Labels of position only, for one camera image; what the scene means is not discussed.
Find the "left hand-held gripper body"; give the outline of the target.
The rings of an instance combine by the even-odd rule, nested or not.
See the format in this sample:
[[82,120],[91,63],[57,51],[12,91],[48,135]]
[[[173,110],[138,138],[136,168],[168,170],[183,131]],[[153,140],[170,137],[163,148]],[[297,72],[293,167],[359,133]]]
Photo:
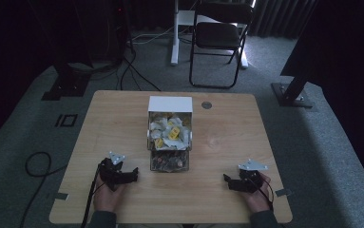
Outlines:
[[115,154],[112,151],[108,153],[108,157],[104,158],[100,163],[101,180],[112,190],[115,191],[117,186],[125,184],[126,177],[133,177],[132,172],[123,172],[125,156]]

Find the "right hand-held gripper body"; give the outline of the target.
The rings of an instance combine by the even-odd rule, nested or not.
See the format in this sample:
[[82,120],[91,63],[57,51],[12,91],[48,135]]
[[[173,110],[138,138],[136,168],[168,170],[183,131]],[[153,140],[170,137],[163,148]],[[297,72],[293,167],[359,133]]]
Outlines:
[[254,193],[260,189],[263,180],[260,176],[260,171],[268,169],[268,166],[259,161],[248,160],[245,163],[238,165],[239,179],[232,180],[235,182],[240,192]]

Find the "person's right hand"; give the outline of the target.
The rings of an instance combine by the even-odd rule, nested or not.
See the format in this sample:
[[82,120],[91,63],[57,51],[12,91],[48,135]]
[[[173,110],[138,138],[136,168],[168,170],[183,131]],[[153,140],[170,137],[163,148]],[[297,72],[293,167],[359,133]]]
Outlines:
[[263,180],[263,184],[259,190],[255,193],[240,193],[243,201],[252,214],[271,210],[271,201],[269,200],[268,191],[268,184],[271,179],[262,173],[260,173],[260,176]]

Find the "person's left hand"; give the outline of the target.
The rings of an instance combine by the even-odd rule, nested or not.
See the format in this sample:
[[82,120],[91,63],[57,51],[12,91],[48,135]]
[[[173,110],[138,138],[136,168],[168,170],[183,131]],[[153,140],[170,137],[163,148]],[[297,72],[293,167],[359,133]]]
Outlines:
[[126,187],[126,184],[121,184],[115,191],[112,191],[101,178],[98,177],[93,199],[94,209],[96,211],[115,213],[121,204]]

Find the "black slanted stand with base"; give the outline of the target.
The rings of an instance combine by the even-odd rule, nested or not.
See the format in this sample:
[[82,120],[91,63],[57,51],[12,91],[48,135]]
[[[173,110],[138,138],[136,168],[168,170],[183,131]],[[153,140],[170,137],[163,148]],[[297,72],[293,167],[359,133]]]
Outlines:
[[290,84],[272,83],[271,87],[280,106],[312,108],[314,105],[303,91],[309,76],[303,73],[294,73],[286,67],[281,71],[282,76],[293,76]]

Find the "black stand with flat base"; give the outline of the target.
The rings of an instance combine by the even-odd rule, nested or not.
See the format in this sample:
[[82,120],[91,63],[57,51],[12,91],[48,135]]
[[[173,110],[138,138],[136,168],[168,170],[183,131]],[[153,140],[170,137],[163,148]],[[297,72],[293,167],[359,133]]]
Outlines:
[[51,89],[44,93],[42,100],[59,101],[62,97],[83,97],[91,74],[77,72],[67,63],[56,63],[53,66],[58,76]]

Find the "black folding chair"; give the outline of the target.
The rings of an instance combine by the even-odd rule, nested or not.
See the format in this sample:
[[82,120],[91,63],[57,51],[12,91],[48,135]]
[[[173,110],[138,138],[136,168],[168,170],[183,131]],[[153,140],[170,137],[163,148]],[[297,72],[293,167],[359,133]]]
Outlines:
[[[254,9],[241,2],[199,2],[195,8],[190,48],[189,83],[194,87],[229,89],[239,77],[246,37],[254,18]],[[238,57],[230,85],[197,84],[193,80],[196,55]]]

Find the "dark curtain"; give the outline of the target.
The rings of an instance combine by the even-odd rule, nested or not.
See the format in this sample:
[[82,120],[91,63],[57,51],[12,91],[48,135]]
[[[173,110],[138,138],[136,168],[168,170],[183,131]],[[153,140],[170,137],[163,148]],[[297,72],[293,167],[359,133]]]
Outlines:
[[303,31],[317,0],[253,0],[250,34],[296,39]]

